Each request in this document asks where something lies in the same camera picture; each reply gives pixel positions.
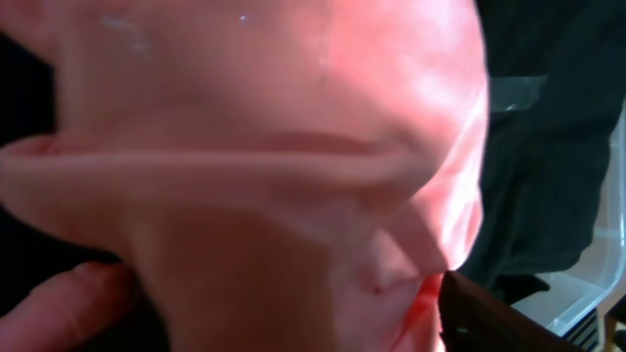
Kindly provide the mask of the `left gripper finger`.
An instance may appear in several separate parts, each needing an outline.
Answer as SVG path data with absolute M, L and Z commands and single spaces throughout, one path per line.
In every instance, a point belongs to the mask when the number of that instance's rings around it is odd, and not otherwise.
M 456 271 L 443 276 L 438 307 L 448 352 L 580 352 Z

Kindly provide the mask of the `clear plastic storage bin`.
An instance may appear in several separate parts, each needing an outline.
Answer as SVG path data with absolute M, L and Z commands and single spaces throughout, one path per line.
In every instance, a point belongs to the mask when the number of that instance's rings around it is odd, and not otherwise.
M 547 75 L 490 81 L 485 220 L 465 272 L 550 332 L 580 326 L 625 270 L 625 89 Z

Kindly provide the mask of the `black garment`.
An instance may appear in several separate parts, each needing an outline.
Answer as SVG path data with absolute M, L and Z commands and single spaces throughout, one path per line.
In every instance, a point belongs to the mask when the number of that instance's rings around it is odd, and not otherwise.
M 507 303 L 592 242 L 625 98 L 624 0 L 479 0 L 490 86 L 484 220 L 462 273 Z

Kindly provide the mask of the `pink garment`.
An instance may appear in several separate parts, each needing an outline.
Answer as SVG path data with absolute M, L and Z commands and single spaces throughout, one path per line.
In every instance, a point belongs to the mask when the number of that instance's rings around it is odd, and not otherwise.
M 471 0 L 5 1 L 57 129 L 1 202 L 130 267 L 175 351 L 439 351 L 483 210 Z

